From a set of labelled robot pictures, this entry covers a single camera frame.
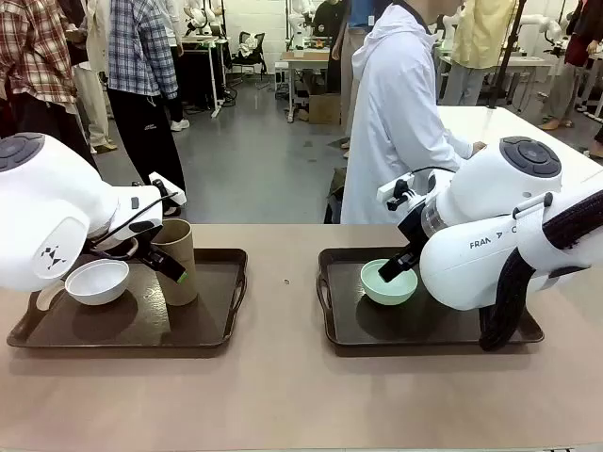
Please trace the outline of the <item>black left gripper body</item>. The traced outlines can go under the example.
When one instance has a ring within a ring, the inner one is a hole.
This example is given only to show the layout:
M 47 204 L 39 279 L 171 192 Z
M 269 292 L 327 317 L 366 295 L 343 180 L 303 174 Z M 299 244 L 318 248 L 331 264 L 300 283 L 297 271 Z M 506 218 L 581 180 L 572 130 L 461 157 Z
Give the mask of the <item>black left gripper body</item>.
M 138 248 L 134 253 L 134 258 L 145 265 L 159 265 L 163 257 L 161 250 L 153 244 L 153 240 L 159 233 L 159 229 L 150 229 L 135 236 Z

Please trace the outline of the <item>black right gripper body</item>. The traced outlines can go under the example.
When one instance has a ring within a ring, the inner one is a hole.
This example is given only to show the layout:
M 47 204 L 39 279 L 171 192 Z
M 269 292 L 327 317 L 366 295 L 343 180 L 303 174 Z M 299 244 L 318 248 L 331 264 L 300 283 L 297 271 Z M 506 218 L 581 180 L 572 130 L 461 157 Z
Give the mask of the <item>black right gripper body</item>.
M 424 205 L 416 205 L 400 222 L 398 229 L 408 240 L 407 248 L 414 257 L 419 257 L 429 237 L 422 226 Z

